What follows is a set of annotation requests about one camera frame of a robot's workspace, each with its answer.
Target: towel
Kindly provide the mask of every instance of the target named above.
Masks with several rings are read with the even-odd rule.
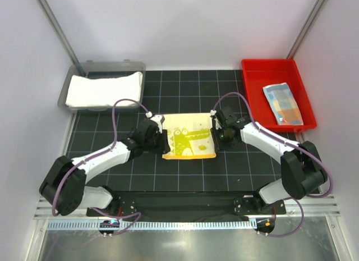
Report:
[[[287,83],[263,87],[279,125],[303,125],[301,112]]]
[[[79,107],[112,107],[121,98],[140,100],[142,73],[136,72],[127,77],[111,79],[88,79],[72,76],[68,88],[66,105]],[[117,107],[136,105],[130,101],[121,101]]]
[[[164,159],[214,158],[214,143],[210,129],[210,113],[180,113],[164,115],[163,129],[168,131],[171,151]]]

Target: red plastic container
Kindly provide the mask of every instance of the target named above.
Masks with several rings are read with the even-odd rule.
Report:
[[[273,132],[304,132],[316,127],[315,117],[294,60],[245,59],[242,60],[246,98],[253,117]],[[301,111],[304,125],[278,125],[264,95],[263,87],[287,83]]]

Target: reflective floor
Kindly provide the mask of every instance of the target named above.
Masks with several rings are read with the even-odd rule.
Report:
[[[274,232],[291,231],[299,220],[279,218]],[[98,234],[48,231],[39,260],[339,260],[325,218],[306,218],[296,234],[280,239],[254,230],[142,231],[105,239]]]

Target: transparent plastic bin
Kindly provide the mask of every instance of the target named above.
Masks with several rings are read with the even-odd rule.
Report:
[[[145,73],[146,66],[141,62],[131,62],[131,61],[123,61],[123,62],[92,62],[87,61],[81,64],[82,68],[86,73],[86,77],[89,79],[102,79],[105,77],[125,77],[130,76],[135,72],[140,71],[142,73],[142,83],[141,83],[141,94],[140,94],[140,103],[142,103],[142,98],[144,95],[144,87],[145,87]],[[63,84],[60,97],[58,99],[58,106],[64,108],[72,113],[76,113],[77,111],[81,112],[99,112],[99,111],[107,111],[111,112],[112,108],[109,107],[69,107],[66,105],[66,98],[68,93],[68,88],[70,87],[71,78],[73,75],[79,75],[75,65],[72,65],[67,73],[65,78],[65,82]],[[117,113],[135,113],[140,109],[138,104],[130,106],[130,107],[117,107]]]

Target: cartoon crocodile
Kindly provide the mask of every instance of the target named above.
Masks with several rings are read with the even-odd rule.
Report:
[[[172,149],[171,152],[174,153],[174,155],[182,155],[185,149],[189,149],[191,150],[192,155],[194,155],[190,141],[206,139],[210,135],[211,133],[209,129],[202,129],[202,130],[188,132],[186,128],[183,128],[182,130],[176,128],[174,130],[173,136],[170,138],[173,141],[171,146],[174,147],[174,149]],[[206,149],[204,145],[199,146],[199,148],[201,150]]]

